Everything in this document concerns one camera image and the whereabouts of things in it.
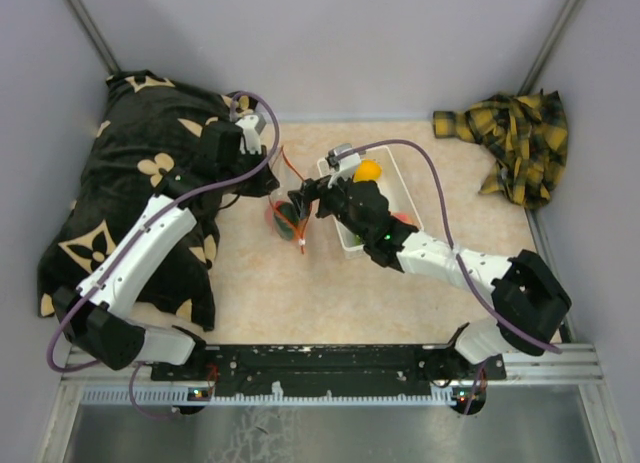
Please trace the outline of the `black floral pillow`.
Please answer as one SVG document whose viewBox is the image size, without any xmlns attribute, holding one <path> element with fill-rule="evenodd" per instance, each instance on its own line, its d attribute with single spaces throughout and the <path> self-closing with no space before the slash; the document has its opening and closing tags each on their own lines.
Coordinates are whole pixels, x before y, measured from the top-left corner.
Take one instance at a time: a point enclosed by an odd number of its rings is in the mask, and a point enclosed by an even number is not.
<svg viewBox="0 0 640 463">
<path fill-rule="evenodd" d="M 110 75 L 103 121 L 80 177 L 70 214 L 37 267 L 38 314 L 54 314 L 53 295 L 95 271 L 141 216 L 165 175 L 197 167 L 205 146 L 231 113 L 253 112 L 255 100 L 218 94 L 149 70 Z M 150 277 L 138 299 L 203 331 L 215 326 L 210 272 L 220 241 L 220 195 L 192 199 L 195 227 Z"/>
</svg>

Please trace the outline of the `white plastic basket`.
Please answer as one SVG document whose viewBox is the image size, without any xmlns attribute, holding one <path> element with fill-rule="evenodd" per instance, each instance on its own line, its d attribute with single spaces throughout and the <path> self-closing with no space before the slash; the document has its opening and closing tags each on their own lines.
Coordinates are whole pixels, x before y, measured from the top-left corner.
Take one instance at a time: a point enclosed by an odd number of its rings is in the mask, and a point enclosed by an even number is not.
<svg viewBox="0 0 640 463">
<path fill-rule="evenodd" d="M 374 160 L 381 166 L 382 175 L 375 183 L 378 186 L 379 193 L 388 200 L 390 213 L 402 212 L 408 214 L 413 220 L 413 226 L 423 230 L 423 222 L 389 146 L 382 145 L 362 150 L 359 154 L 361 161 Z M 356 245 L 354 242 L 356 234 L 345 227 L 337 217 L 333 217 L 333 223 L 344 257 L 347 260 L 366 257 L 364 245 Z"/>
</svg>

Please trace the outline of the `right corner post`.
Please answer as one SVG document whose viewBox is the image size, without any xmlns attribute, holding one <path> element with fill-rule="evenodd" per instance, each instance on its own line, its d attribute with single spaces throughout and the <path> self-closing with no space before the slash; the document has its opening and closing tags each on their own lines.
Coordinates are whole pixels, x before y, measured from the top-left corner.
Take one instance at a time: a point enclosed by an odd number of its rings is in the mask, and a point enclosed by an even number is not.
<svg viewBox="0 0 640 463">
<path fill-rule="evenodd" d="M 555 50 L 558 48 L 566 30 L 578 15 L 584 1 L 585 0 L 565 0 L 563 2 L 549 32 L 545 36 L 539 51 L 537 52 L 522 84 L 519 87 L 519 95 L 531 94 L 534 91 L 536 84 L 546 68 L 546 65 L 549 63 Z"/>
</svg>

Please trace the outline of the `aluminium frame bar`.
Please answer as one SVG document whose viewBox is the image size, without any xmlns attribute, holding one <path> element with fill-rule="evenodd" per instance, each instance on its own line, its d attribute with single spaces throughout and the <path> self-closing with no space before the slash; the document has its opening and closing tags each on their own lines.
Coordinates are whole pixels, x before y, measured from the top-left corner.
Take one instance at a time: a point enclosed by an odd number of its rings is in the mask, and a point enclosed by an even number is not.
<svg viewBox="0 0 640 463">
<path fill-rule="evenodd" d="M 563 344 L 535 357 L 517 351 L 480 364 L 443 345 L 205 345 L 182 366 L 89 366 L 61 381 L 83 388 L 89 404 L 139 406 L 448 406 L 474 414 L 490 387 L 600 384 L 595 349 Z"/>
</svg>

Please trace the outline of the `yellow plaid cloth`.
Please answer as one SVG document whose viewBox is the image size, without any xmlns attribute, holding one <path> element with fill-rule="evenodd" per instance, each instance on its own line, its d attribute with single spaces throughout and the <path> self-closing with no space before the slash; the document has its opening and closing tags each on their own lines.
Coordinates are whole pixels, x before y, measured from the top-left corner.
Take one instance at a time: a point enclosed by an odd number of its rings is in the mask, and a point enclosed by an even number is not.
<svg viewBox="0 0 640 463">
<path fill-rule="evenodd" d="M 463 111 L 435 111 L 434 136 L 487 150 L 494 164 L 479 192 L 500 193 L 535 210 L 549 204 L 568 160 L 569 128 L 560 94 L 497 93 Z"/>
</svg>

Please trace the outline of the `peach fruit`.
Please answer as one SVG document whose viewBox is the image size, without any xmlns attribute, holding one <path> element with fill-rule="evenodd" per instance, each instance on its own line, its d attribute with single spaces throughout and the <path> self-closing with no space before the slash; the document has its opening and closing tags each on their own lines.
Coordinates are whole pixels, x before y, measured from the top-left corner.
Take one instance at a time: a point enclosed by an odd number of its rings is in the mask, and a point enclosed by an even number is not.
<svg viewBox="0 0 640 463">
<path fill-rule="evenodd" d="M 412 218 L 406 213 L 395 212 L 395 213 L 392 214 L 392 216 L 394 218 L 398 219 L 401 222 L 404 222 L 404 223 L 409 224 L 409 225 L 413 225 Z"/>
</svg>

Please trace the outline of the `red apple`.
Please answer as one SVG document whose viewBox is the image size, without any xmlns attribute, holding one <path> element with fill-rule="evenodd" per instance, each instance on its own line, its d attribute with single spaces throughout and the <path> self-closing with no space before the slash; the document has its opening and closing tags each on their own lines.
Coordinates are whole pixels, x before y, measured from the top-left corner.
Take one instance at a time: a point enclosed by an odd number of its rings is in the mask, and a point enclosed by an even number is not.
<svg viewBox="0 0 640 463">
<path fill-rule="evenodd" d="M 278 231 L 280 227 L 280 218 L 278 213 L 279 203 L 275 202 L 273 205 L 269 205 L 265 211 L 266 223 L 273 231 Z"/>
</svg>

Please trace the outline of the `left corner post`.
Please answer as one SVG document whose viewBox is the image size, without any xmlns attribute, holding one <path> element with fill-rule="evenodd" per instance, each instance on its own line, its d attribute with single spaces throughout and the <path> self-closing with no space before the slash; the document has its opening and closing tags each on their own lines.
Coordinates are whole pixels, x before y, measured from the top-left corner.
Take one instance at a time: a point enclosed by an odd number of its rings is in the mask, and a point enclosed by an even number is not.
<svg viewBox="0 0 640 463">
<path fill-rule="evenodd" d="M 103 33 L 97 26 L 83 0 L 63 0 L 75 21 L 86 35 L 96 52 L 98 59 L 109 75 L 120 71 L 120 65 L 107 43 Z"/>
</svg>

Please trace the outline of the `clear zip top bag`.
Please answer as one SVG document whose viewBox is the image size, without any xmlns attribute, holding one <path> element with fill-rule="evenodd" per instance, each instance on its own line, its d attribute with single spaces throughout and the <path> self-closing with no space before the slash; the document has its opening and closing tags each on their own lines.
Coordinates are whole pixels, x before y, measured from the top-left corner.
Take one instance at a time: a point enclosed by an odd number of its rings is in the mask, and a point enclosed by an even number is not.
<svg viewBox="0 0 640 463">
<path fill-rule="evenodd" d="M 290 191 L 300 189 L 304 182 L 303 175 L 292 164 L 283 147 L 271 160 L 270 169 L 278 180 L 279 187 L 268 195 L 266 223 L 281 239 L 292 243 L 304 255 L 310 208 L 293 202 L 289 197 Z"/>
</svg>

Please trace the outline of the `corner post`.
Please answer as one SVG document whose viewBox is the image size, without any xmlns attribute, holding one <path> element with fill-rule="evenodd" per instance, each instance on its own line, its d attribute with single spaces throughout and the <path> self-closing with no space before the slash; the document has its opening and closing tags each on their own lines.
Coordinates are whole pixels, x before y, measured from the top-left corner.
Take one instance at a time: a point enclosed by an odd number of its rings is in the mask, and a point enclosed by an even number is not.
<svg viewBox="0 0 640 463">
<path fill-rule="evenodd" d="M 519 87 L 519 95 L 531 94 L 534 91 L 536 84 L 546 68 L 546 65 L 549 63 L 555 50 L 558 48 L 566 30 L 578 15 L 584 1 L 585 0 L 565 0 L 563 2 L 549 32 L 545 36 L 539 51 L 537 52 L 522 84 Z"/>
<path fill-rule="evenodd" d="M 63 0 L 75 21 L 86 35 L 96 52 L 98 59 L 109 75 L 120 71 L 120 65 L 107 43 L 103 33 L 97 26 L 83 0 Z"/>
</svg>

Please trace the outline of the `dark green avocado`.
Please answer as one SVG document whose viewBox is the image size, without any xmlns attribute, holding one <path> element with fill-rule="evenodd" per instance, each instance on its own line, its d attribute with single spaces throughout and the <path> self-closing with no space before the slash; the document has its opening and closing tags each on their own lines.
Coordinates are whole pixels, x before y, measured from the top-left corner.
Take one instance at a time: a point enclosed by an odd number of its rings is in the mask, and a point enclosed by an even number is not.
<svg viewBox="0 0 640 463">
<path fill-rule="evenodd" d="M 279 203 L 278 213 L 280 218 L 280 227 L 277 233 L 285 241 L 291 241 L 296 236 L 296 230 L 299 224 L 297 211 L 290 202 L 277 202 Z"/>
</svg>

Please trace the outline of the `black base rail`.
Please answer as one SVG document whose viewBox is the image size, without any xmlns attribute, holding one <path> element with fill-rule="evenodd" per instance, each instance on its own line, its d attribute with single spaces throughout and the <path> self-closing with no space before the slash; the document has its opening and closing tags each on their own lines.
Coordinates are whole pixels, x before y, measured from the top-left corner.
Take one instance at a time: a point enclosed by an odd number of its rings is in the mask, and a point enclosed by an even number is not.
<svg viewBox="0 0 640 463">
<path fill-rule="evenodd" d="M 208 345 L 187 363 L 154 363 L 156 382 L 203 381 L 221 397 L 429 396 L 471 381 L 478 366 L 447 345 Z"/>
</svg>

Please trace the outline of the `yellow lemon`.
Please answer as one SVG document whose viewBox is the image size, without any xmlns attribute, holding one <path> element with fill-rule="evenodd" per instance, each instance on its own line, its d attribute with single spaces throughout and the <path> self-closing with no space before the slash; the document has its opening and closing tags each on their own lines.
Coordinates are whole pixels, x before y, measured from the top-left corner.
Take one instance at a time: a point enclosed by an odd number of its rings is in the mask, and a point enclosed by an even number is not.
<svg viewBox="0 0 640 463">
<path fill-rule="evenodd" d="M 382 168 L 376 161 L 363 160 L 354 173 L 353 181 L 354 182 L 377 181 L 381 177 L 381 175 L 382 175 Z"/>
</svg>

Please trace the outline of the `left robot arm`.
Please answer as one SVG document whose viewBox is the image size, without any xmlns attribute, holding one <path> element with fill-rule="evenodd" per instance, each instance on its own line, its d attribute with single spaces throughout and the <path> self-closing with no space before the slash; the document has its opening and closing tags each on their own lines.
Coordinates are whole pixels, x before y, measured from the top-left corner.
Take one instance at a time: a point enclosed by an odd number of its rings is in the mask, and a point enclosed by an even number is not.
<svg viewBox="0 0 640 463">
<path fill-rule="evenodd" d="M 177 165 L 161 170 L 153 193 L 119 244 L 109 243 L 104 260 L 90 267 L 75 287 L 56 288 L 51 299 L 59 326 L 46 354 L 52 370 L 64 370 L 53 351 L 59 338 L 65 338 L 114 371 L 133 363 L 161 363 L 189 380 L 206 372 L 208 356 L 197 335 L 177 326 L 143 326 L 130 313 L 167 256 L 196 226 L 197 198 L 209 193 L 259 198 L 277 188 L 270 161 L 278 148 L 262 145 L 264 127 L 259 115 L 222 123 L 220 142 L 202 155 L 204 168 L 219 173 L 211 181 Z"/>
</svg>

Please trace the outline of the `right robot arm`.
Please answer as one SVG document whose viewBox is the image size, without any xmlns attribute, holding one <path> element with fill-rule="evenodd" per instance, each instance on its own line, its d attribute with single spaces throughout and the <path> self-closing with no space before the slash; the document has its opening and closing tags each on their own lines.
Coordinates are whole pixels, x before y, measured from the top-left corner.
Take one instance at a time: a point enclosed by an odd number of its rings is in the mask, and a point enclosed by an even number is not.
<svg viewBox="0 0 640 463">
<path fill-rule="evenodd" d="M 463 325 L 449 344 L 446 363 L 454 376 L 470 378 L 486 360 L 511 351 L 560 353 L 551 341 L 571 299 L 539 254 L 496 256 L 441 241 L 393 216 L 374 182 L 307 179 L 288 197 L 299 209 L 316 203 L 319 218 L 337 219 L 378 266 L 444 281 L 478 300 L 487 318 Z"/>
</svg>

